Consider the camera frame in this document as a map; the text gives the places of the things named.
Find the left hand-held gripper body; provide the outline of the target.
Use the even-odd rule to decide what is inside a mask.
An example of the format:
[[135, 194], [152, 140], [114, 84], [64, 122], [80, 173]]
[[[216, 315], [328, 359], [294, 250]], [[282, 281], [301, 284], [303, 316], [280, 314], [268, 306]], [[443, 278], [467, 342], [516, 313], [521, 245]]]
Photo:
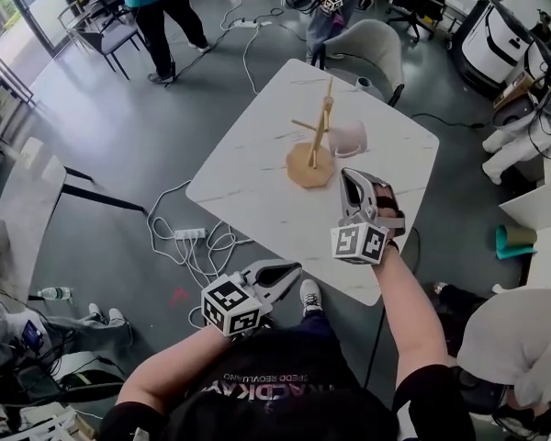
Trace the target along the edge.
[[205, 322], [226, 337], [257, 328], [269, 310], [253, 284], [240, 272], [221, 275], [201, 292], [201, 313]]

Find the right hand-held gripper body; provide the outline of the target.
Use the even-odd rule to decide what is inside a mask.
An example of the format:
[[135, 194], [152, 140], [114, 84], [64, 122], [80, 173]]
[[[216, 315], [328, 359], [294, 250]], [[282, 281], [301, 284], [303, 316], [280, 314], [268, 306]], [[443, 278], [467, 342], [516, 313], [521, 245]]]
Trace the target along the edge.
[[400, 210], [385, 217], [378, 209], [362, 209], [331, 228], [332, 257], [353, 265], [379, 265], [393, 238], [405, 233], [405, 225]]

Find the wooden mug tree stand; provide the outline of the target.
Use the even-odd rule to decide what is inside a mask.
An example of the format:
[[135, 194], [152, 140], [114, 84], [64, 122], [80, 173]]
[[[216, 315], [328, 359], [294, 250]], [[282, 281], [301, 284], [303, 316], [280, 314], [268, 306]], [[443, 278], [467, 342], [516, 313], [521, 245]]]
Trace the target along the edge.
[[305, 189], [326, 187], [335, 171], [331, 152], [321, 145], [324, 135], [330, 129], [330, 115], [334, 102], [332, 84], [333, 80], [330, 76], [316, 126], [296, 119], [291, 120], [293, 124], [314, 132], [311, 142], [295, 144], [286, 157], [288, 178]]

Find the pale pink mug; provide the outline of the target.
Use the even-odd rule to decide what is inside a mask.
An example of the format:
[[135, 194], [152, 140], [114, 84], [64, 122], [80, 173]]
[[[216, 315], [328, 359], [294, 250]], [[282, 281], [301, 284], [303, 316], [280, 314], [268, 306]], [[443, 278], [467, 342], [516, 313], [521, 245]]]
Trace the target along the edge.
[[333, 156], [349, 158], [364, 153], [368, 147], [365, 125], [354, 120], [341, 127], [329, 127], [328, 143]]

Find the person's right forearm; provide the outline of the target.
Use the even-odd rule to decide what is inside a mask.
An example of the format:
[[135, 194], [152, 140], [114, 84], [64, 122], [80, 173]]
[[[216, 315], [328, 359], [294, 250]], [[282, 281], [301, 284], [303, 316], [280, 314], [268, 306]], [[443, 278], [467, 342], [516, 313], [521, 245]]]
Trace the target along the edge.
[[382, 261], [373, 271], [399, 354], [396, 383], [421, 368], [445, 366], [448, 353], [443, 327], [399, 250], [387, 246]]

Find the person's left forearm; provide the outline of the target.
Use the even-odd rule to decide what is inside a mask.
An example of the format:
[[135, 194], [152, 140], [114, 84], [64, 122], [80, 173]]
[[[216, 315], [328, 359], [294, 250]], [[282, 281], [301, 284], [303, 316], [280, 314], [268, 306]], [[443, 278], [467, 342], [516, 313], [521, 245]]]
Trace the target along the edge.
[[166, 414], [194, 379], [231, 346], [231, 340], [207, 326], [149, 357], [129, 375], [116, 405], [136, 402]]

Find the person's right hand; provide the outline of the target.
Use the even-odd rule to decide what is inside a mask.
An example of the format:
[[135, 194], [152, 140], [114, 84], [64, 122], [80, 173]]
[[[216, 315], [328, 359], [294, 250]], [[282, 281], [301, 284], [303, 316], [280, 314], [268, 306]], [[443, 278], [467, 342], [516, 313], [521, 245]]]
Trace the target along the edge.
[[377, 216], [384, 218], [404, 218], [403, 212], [399, 209], [398, 202], [394, 196], [393, 190], [389, 186], [375, 184]]

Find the person's white shoe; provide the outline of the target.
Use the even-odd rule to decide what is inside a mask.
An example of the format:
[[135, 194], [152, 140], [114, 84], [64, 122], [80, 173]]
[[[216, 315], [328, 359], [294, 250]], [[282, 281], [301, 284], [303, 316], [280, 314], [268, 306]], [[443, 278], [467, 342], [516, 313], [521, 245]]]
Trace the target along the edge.
[[305, 279], [299, 288], [299, 296], [303, 307], [303, 316], [314, 311], [322, 311], [322, 301], [319, 285], [312, 279]]

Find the person's dark trousers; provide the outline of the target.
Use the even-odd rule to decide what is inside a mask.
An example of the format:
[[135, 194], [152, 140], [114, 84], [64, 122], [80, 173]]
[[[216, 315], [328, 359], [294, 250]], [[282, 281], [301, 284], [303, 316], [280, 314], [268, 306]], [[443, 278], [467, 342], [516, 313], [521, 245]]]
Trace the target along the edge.
[[308, 311], [302, 318], [296, 330], [303, 333], [314, 334], [330, 340], [336, 340], [336, 333], [333, 330], [329, 319], [324, 311]]

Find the person's black t-shirt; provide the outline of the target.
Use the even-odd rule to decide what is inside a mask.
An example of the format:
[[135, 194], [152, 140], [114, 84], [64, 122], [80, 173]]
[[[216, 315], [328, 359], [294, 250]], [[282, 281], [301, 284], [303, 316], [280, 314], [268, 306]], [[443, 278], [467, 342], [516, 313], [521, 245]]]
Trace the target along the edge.
[[168, 415], [118, 405], [99, 441], [136, 441], [138, 430], [150, 441], [476, 441], [449, 367], [416, 370], [387, 408], [336, 343], [291, 330], [229, 348]]

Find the grey upholstered chair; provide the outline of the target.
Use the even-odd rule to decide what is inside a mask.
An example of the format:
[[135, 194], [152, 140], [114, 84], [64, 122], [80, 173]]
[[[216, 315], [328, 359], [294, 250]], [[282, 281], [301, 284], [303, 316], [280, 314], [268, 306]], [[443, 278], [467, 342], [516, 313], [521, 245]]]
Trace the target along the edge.
[[310, 64], [325, 70], [327, 55], [340, 54], [370, 63], [388, 81], [391, 97], [386, 103], [395, 107], [405, 87], [401, 40], [387, 23], [364, 19], [340, 35], [326, 40], [313, 54]]

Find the teal rolled mat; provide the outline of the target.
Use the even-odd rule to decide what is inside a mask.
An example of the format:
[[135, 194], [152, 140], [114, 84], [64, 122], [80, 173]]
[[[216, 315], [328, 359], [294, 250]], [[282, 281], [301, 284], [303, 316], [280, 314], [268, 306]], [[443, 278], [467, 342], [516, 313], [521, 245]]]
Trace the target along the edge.
[[537, 241], [536, 231], [520, 226], [499, 225], [495, 231], [496, 256], [500, 259], [532, 254]]

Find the grey backpack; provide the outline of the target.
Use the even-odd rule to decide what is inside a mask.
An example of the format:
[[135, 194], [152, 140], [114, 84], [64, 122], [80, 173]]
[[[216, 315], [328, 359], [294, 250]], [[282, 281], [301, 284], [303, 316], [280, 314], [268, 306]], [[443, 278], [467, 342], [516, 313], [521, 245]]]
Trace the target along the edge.
[[529, 123], [534, 113], [534, 97], [524, 94], [497, 108], [492, 116], [491, 125], [496, 130], [520, 130]]
[[452, 375], [467, 409], [477, 415], [492, 415], [502, 404], [508, 387], [478, 379], [461, 367], [452, 367]]

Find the white board panel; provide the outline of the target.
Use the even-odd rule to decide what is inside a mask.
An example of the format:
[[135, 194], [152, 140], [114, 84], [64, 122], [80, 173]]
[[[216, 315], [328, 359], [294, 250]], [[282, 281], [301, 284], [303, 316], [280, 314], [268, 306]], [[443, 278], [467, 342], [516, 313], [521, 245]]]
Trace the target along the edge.
[[500, 204], [500, 209], [525, 228], [550, 228], [551, 183]]

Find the white mobile robot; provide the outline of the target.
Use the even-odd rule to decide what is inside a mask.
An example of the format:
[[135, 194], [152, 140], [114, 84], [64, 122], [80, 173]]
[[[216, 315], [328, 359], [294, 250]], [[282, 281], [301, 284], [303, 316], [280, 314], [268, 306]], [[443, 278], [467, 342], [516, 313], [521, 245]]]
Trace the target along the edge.
[[478, 0], [448, 50], [459, 75], [494, 98], [533, 42], [529, 30], [502, 3]]

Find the black office chair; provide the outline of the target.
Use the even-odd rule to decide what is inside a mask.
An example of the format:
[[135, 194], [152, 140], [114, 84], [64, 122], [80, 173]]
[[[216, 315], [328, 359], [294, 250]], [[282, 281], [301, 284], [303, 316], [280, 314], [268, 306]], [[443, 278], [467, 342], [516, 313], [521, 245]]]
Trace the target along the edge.
[[391, 11], [400, 13], [400, 17], [393, 17], [386, 21], [387, 24], [406, 22], [414, 31], [413, 43], [421, 40], [419, 29], [429, 33], [429, 39], [434, 37], [436, 26], [443, 21], [445, 11], [445, 0], [410, 0], [410, 9], [400, 11], [393, 6]]

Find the white table with black legs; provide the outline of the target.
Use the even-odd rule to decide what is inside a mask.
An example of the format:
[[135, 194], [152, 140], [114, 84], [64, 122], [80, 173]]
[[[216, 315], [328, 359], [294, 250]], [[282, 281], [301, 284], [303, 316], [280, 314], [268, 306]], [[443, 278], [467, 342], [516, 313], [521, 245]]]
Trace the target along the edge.
[[126, 200], [71, 185], [67, 182], [69, 176], [95, 182], [92, 176], [64, 165], [43, 141], [28, 138], [0, 197], [0, 220], [6, 226], [15, 277], [13, 282], [0, 283], [3, 297], [28, 300], [42, 240], [61, 195], [147, 212]]

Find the black frame chair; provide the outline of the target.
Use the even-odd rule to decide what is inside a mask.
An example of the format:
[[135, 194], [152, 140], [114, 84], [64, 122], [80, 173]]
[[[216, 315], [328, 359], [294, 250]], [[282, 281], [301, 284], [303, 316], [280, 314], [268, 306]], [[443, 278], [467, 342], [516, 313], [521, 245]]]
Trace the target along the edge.
[[129, 81], [117, 52], [127, 43], [140, 51], [145, 41], [135, 24], [121, 19], [128, 16], [121, 0], [87, 0], [66, 6], [57, 20], [72, 43], [97, 53], [113, 73], [119, 71]]

